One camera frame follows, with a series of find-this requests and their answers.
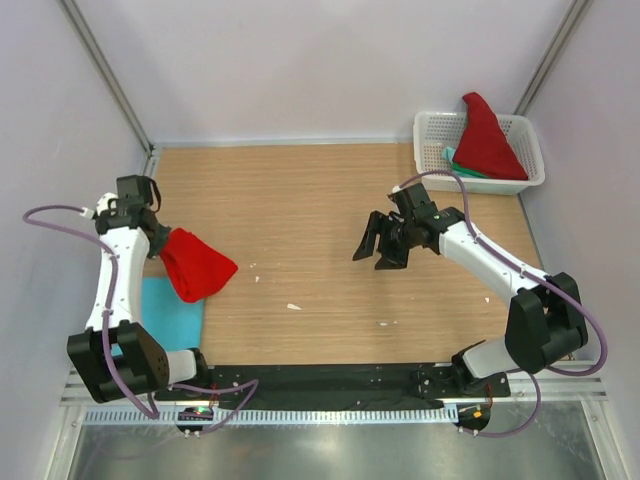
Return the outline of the bright red t shirt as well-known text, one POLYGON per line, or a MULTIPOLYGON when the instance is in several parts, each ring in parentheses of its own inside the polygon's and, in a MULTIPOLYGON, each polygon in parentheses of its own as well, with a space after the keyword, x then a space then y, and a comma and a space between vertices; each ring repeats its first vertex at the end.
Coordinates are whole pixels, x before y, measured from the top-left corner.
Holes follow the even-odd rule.
POLYGON ((182 228, 170 232, 160 258, 176 294, 187 303, 218 293, 238 271, 234 261, 182 228))

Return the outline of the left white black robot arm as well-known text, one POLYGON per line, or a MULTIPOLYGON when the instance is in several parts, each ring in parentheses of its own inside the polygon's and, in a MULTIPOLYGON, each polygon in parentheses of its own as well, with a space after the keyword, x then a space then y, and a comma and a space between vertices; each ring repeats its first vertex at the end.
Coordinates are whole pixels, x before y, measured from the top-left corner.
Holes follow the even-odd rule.
POLYGON ((189 399, 212 387, 197 348, 166 351, 144 328, 141 314, 144 264, 166 246, 171 229, 159 223, 161 196, 155 180, 130 175, 116 180, 92 216, 102 249, 94 307, 85 330, 67 340, 67 354, 94 401, 153 394, 173 384, 189 399))

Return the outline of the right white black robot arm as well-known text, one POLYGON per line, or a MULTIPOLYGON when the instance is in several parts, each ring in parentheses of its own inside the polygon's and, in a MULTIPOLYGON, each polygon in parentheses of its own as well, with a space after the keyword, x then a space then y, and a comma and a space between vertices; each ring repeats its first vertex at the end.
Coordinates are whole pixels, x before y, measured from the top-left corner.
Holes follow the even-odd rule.
POLYGON ((571 276, 549 275, 520 261, 477 230, 463 211, 438 208, 421 184, 396 189, 389 198, 395 210, 369 214, 354 260, 378 253, 376 269, 398 270, 407 267, 411 249, 429 249, 471 272, 508 308, 502 336, 452 357, 450 381, 459 394, 476 394, 495 374, 536 374, 587 343, 571 276))

